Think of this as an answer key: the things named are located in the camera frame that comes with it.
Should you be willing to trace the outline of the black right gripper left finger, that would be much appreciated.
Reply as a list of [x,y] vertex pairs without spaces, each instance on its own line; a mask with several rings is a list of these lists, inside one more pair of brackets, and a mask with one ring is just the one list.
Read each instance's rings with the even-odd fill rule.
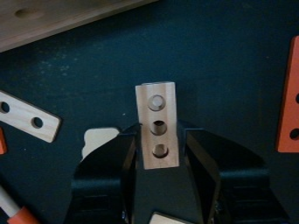
[[123,130],[79,163],[63,224],[133,224],[139,132]]

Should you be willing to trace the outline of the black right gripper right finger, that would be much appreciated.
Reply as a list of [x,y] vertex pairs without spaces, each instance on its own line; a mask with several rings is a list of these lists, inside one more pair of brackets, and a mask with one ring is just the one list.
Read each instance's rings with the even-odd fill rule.
[[187,122],[178,134],[203,224],[291,224],[263,158]]

